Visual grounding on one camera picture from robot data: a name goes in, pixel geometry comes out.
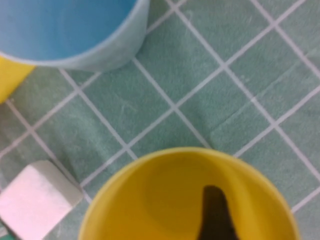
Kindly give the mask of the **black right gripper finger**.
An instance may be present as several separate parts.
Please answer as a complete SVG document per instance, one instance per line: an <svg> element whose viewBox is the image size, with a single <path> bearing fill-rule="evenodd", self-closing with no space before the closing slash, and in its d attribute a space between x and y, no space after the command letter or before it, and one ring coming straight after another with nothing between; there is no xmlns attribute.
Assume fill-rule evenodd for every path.
<svg viewBox="0 0 320 240"><path fill-rule="evenodd" d="M224 192L217 186L207 185L202 194L199 240L237 240L234 223Z"/></svg>

